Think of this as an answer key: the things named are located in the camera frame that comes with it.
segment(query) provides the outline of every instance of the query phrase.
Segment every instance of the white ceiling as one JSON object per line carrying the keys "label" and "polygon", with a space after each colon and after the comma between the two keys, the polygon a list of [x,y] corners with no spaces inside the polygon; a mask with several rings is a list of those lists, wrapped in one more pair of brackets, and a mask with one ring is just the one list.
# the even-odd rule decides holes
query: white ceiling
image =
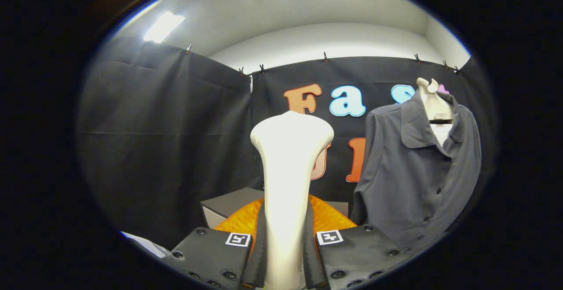
{"label": "white ceiling", "polygon": [[203,56],[253,37],[318,23],[367,23],[424,36],[428,14],[408,0],[159,0],[116,36],[143,37],[165,11],[186,20],[164,43]]}

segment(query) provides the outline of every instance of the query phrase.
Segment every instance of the ceiling light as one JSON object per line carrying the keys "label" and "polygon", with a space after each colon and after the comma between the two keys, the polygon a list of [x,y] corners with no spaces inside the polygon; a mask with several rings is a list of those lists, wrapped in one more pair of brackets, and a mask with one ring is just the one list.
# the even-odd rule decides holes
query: ceiling light
{"label": "ceiling light", "polygon": [[154,41],[157,44],[162,43],[162,41],[170,35],[170,33],[175,30],[186,18],[180,15],[174,15],[167,11],[160,16],[157,21],[151,26],[149,31],[146,32],[146,41]]}

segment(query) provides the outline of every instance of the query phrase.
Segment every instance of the blue letter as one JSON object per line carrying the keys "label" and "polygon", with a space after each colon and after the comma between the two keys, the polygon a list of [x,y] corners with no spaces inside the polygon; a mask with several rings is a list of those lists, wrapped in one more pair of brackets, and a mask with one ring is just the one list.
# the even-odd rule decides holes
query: blue letter
{"label": "blue letter", "polygon": [[410,85],[398,84],[391,88],[391,97],[397,102],[402,103],[414,96],[414,88]]}
{"label": "blue letter", "polygon": [[330,112],[334,116],[346,116],[348,114],[358,117],[364,115],[366,107],[362,105],[362,91],[351,85],[338,87],[330,94],[333,98],[337,98],[330,102]]}

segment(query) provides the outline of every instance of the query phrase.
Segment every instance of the black curtain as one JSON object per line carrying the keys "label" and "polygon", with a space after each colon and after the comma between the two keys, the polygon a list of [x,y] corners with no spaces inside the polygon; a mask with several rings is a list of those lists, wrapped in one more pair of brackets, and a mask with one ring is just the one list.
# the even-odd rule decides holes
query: black curtain
{"label": "black curtain", "polygon": [[[352,172],[354,160],[354,150],[348,143],[354,138],[366,136],[365,120],[368,112],[380,106],[402,103],[404,101],[401,98],[404,98],[405,92],[411,93],[408,87],[399,87],[395,91],[395,97],[392,97],[393,87],[410,85],[414,92],[418,88],[416,80],[419,77],[428,81],[434,78],[444,85],[445,90],[456,97],[459,104],[473,112],[481,134],[481,177],[470,204],[459,218],[463,218],[471,209],[482,192],[483,185],[494,172],[494,160],[498,156],[498,112],[489,81],[473,58],[460,71],[445,65],[406,58],[320,59],[266,69],[253,73],[252,77],[252,126],[289,110],[288,98],[284,97],[286,91],[314,84],[322,90],[318,96],[305,94],[303,98],[311,95],[316,105],[314,112],[306,109],[304,112],[322,118],[334,129],[334,140],[326,154],[326,172],[321,178],[312,180],[310,186],[310,193],[323,200],[348,202],[351,209],[356,182],[346,180]],[[345,85],[360,90],[362,104],[366,107],[364,114],[356,117],[336,116],[329,110],[330,103],[338,98],[333,98],[331,92]],[[262,162],[257,151],[255,156],[257,172],[263,177]]]}
{"label": "black curtain", "polygon": [[118,230],[166,248],[205,226],[200,201],[260,188],[250,79],[164,44],[121,37],[86,74],[78,156]]}

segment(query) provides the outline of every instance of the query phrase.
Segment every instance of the orange letter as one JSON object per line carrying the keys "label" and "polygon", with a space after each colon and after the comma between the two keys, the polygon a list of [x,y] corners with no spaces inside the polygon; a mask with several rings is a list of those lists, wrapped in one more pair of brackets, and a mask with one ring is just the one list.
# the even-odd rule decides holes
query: orange letter
{"label": "orange letter", "polygon": [[307,97],[303,99],[303,95],[307,93],[319,96],[322,91],[318,84],[311,84],[306,87],[287,90],[283,96],[287,98],[289,110],[305,114],[305,108],[308,108],[310,113],[314,112],[316,109],[315,97],[307,95]]}
{"label": "orange letter", "polygon": [[348,146],[354,150],[354,160],[352,161],[352,172],[346,176],[348,182],[360,181],[362,165],[364,164],[364,152],[366,151],[366,139],[354,138],[348,142]]}
{"label": "orange letter", "polygon": [[317,180],[324,174],[324,171],[326,170],[326,150],[328,148],[330,148],[330,144],[328,144],[328,146],[326,146],[318,155],[315,162],[315,168],[313,168],[313,172],[311,173],[311,180]]}

